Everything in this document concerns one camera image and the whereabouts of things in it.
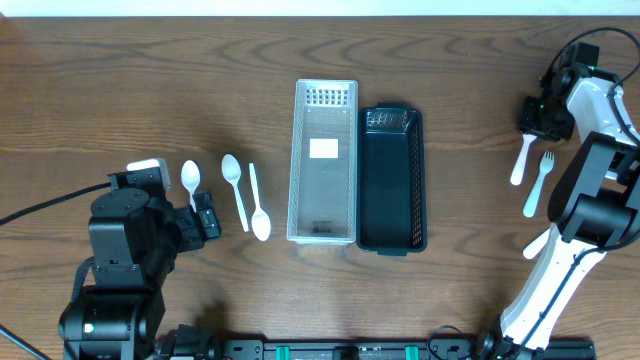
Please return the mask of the white plastic fork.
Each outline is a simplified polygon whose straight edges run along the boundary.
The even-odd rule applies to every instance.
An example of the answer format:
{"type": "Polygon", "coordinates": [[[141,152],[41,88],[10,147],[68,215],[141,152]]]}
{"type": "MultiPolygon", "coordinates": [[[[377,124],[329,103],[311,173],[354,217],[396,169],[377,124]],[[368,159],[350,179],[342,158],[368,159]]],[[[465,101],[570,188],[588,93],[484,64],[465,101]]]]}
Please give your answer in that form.
{"type": "Polygon", "coordinates": [[[526,202],[523,207],[523,215],[525,217],[531,218],[535,215],[537,205],[539,202],[539,198],[542,192],[544,180],[546,176],[553,169],[555,162],[555,155],[551,151],[546,151],[540,161],[539,164],[539,173],[538,176],[532,186],[532,189],[526,199],[526,202]]]}
{"type": "Polygon", "coordinates": [[[544,248],[548,238],[549,238],[550,229],[547,228],[543,233],[541,233],[538,237],[532,240],[522,251],[522,255],[531,260],[535,258],[539,252],[544,248]]]}

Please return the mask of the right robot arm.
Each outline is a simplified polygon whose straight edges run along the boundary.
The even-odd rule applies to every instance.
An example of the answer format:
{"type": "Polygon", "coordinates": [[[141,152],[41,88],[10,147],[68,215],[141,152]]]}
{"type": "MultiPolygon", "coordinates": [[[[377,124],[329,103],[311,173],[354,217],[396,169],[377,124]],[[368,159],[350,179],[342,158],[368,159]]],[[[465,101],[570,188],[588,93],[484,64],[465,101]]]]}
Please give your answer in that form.
{"type": "Polygon", "coordinates": [[[524,288],[482,334],[475,359],[545,359],[551,332],[579,284],[607,253],[639,238],[639,134],[624,78],[599,68],[599,48],[572,40],[541,79],[536,120],[567,119],[581,146],[554,188],[542,253],[524,288]]]}

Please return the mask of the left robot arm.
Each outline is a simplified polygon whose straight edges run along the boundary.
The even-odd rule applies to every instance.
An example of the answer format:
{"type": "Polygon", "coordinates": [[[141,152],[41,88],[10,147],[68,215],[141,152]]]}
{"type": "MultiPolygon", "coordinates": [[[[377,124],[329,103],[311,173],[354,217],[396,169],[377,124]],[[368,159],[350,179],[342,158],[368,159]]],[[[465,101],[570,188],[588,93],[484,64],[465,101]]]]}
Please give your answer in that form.
{"type": "Polygon", "coordinates": [[[94,284],[75,283],[59,321],[66,359],[145,359],[165,312],[162,286],[179,253],[220,236],[210,193],[175,208],[162,192],[112,190],[91,205],[94,284]]]}

